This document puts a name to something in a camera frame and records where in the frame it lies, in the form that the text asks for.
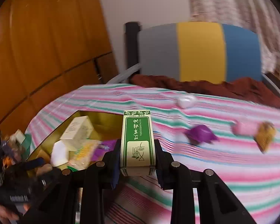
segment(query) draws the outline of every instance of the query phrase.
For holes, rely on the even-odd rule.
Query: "brown blanket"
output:
[[[280,109],[280,98],[262,82],[249,77],[240,78],[231,83],[213,84],[208,81],[180,82],[166,76],[145,76],[136,74],[131,83],[142,87],[160,87],[188,93],[200,93],[252,101]]]

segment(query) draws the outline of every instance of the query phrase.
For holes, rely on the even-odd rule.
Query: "human hand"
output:
[[[0,221],[3,224],[10,224],[9,220],[19,220],[19,217],[6,207],[0,205]]]

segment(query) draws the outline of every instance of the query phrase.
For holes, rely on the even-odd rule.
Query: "open storage box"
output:
[[[90,139],[106,141],[121,138],[123,115],[94,111],[76,111],[61,123],[61,125],[59,125],[45,140],[43,140],[43,142],[30,154],[27,161],[35,159],[41,149],[51,156],[55,142],[59,141],[59,138],[71,121],[79,116],[88,116],[94,127],[89,137]],[[74,152],[71,151],[69,154],[69,157],[71,158]],[[67,163],[59,166],[59,168],[61,170],[67,168]]]

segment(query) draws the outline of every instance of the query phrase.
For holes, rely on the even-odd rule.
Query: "wall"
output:
[[[5,0],[0,7],[0,129],[25,131],[57,97],[108,81],[116,66],[99,0]]]
[[[101,0],[117,67],[126,69],[124,24],[139,21],[142,28],[188,21],[188,0]]]

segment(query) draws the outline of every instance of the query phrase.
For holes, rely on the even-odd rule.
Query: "purple package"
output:
[[[101,161],[106,152],[113,151],[117,140],[103,141],[94,151],[91,161]]]
[[[185,133],[187,137],[197,141],[198,143],[218,141],[218,137],[206,125],[197,125]]]

